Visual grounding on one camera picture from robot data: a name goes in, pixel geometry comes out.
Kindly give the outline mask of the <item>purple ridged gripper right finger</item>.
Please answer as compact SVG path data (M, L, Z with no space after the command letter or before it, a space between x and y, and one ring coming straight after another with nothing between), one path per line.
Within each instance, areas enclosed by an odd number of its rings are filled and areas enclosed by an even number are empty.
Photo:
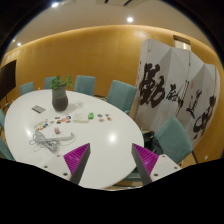
M132 156L143 185L150 184L180 170L167 155L157 155L137 144L132 144Z

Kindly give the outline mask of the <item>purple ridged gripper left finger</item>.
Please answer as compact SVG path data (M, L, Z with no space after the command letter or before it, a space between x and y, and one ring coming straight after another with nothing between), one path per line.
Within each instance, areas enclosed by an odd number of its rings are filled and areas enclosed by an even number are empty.
M53 156L42 168L74 184L79 184L89 156L90 144L87 143L65 155Z

